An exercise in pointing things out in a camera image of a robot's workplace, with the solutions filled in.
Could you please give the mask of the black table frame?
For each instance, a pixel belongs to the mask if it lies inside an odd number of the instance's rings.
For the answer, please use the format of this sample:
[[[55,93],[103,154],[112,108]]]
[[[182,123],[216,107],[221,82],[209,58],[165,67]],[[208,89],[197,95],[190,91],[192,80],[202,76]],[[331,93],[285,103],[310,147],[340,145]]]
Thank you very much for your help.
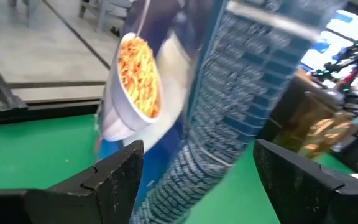
[[[79,88],[91,88],[91,87],[103,87],[103,81],[68,81],[68,82],[44,82],[44,83],[8,83],[12,92],[14,90],[42,90],[44,88],[50,88],[57,90],[57,88],[73,87]],[[43,99],[43,100],[25,100],[24,101],[28,109],[27,110],[14,110],[0,112],[0,124],[20,123],[26,121],[37,121],[43,119],[65,118],[71,116],[81,116],[93,114],[96,112],[96,108],[99,104],[99,96],[73,96],[60,99]]]

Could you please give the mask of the grey chair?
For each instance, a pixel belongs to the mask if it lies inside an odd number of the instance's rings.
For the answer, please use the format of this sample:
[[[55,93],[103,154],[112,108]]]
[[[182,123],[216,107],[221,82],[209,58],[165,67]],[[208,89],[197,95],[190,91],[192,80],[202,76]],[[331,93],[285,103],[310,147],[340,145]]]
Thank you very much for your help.
[[[125,21],[135,0],[80,0],[78,17],[89,11],[96,18],[96,33],[101,33],[108,19]]]
[[[26,6],[26,25],[28,28],[32,28],[35,24],[37,8],[43,0],[7,0],[7,3],[10,7],[16,7],[18,1]]]

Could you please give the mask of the green table mat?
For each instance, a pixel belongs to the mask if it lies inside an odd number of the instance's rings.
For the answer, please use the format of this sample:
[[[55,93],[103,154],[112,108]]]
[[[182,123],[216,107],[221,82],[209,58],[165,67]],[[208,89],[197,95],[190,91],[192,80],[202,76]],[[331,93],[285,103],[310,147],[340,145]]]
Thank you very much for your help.
[[[0,189],[44,189],[92,165],[91,115],[0,125]],[[247,151],[183,224],[280,224]]]

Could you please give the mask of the black four-slot toaster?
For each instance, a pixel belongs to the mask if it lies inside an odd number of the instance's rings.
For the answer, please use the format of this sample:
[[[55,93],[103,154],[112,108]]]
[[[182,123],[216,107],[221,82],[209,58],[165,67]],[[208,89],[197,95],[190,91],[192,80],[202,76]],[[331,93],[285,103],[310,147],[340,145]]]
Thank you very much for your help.
[[[332,118],[339,110],[334,95],[314,86],[304,72],[297,71],[271,114],[271,120],[279,127],[273,143],[298,152],[310,128],[322,119]]]

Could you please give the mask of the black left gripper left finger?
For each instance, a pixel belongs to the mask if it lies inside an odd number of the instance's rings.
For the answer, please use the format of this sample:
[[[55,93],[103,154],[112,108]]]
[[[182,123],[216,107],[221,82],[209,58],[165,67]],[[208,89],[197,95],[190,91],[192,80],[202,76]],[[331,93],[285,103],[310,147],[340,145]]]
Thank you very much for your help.
[[[143,166],[136,140],[48,189],[0,189],[0,224],[128,224]]]

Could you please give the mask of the blue cereal box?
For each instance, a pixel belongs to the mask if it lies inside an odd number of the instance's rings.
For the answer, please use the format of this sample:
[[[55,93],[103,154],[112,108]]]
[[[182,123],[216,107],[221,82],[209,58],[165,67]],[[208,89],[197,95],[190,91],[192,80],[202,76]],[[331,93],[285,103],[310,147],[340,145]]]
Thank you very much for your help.
[[[98,108],[144,143],[129,224],[178,224],[261,132],[348,0],[131,0]]]

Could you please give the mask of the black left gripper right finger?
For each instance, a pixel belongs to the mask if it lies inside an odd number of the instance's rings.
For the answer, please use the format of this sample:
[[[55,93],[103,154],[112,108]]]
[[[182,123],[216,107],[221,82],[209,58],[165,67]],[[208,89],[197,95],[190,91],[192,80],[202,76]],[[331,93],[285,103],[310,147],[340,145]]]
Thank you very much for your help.
[[[253,158],[281,224],[358,224],[357,178],[263,139]]]

